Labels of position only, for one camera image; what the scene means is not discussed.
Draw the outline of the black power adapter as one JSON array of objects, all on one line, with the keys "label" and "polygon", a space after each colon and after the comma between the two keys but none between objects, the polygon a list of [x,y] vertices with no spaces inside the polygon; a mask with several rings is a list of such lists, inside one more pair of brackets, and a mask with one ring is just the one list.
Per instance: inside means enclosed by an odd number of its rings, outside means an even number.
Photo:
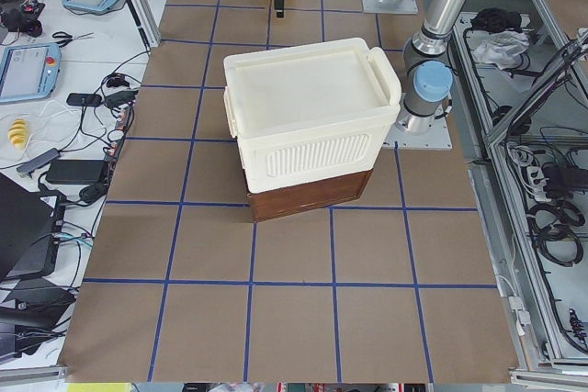
[{"label": "black power adapter", "polygon": [[54,185],[91,185],[105,170],[101,160],[60,159],[51,163],[46,181]]}]

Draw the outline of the blue teach pendant lower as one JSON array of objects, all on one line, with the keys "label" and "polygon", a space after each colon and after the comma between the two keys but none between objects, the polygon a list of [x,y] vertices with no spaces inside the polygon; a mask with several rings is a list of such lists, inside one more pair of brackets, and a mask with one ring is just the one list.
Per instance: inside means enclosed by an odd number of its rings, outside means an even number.
[{"label": "blue teach pendant lower", "polygon": [[57,43],[11,46],[1,60],[1,103],[47,98],[60,70],[61,48]]}]

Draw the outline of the white plastic storage box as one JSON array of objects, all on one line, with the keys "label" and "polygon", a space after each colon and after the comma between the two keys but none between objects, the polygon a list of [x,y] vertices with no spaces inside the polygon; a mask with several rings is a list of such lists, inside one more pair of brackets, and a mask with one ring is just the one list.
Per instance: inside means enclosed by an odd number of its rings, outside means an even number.
[{"label": "white plastic storage box", "polygon": [[361,38],[224,59],[230,133],[254,194],[368,171],[400,112],[401,82]]}]

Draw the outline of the yellow toy banana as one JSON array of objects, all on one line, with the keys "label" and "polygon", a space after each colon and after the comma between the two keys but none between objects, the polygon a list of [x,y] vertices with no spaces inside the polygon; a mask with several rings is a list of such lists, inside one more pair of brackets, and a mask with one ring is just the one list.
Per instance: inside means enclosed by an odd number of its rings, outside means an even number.
[{"label": "yellow toy banana", "polygon": [[8,129],[7,137],[16,149],[24,150],[29,138],[28,122],[23,118],[15,119]]}]

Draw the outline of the black handled scissors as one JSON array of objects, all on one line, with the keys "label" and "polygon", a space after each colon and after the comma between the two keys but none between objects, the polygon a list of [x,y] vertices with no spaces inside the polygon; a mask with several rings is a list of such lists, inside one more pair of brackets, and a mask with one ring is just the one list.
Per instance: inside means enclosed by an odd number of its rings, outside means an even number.
[{"label": "black handled scissors", "polygon": [[81,34],[81,35],[72,35],[65,31],[57,31],[51,34],[51,37],[55,40],[55,43],[60,47],[64,48],[65,46],[69,45],[70,43],[81,40],[81,39],[92,39],[95,36],[93,32]]}]

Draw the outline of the white crumpled cloth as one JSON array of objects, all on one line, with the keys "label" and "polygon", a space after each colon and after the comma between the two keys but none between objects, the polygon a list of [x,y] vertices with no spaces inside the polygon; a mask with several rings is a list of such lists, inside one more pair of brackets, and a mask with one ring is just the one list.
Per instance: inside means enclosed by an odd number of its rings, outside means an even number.
[{"label": "white crumpled cloth", "polygon": [[501,70],[511,69],[522,61],[529,48],[529,37],[525,33],[503,31],[491,34],[472,52],[476,63],[494,64]]}]

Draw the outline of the brown wooden drawer box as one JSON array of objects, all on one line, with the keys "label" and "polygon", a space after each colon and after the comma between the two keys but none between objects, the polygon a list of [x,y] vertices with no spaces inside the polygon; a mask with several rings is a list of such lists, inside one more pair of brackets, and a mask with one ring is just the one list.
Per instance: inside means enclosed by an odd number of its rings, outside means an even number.
[{"label": "brown wooden drawer box", "polygon": [[373,170],[340,175],[261,193],[247,190],[255,222],[295,215],[359,199]]}]

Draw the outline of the black laptop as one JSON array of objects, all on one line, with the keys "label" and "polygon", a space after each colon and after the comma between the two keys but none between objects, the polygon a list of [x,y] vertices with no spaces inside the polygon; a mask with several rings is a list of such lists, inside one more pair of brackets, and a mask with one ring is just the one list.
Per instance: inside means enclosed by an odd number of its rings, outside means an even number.
[{"label": "black laptop", "polygon": [[29,192],[1,176],[1,279],[35,279],[54,271],[65,196]]}]

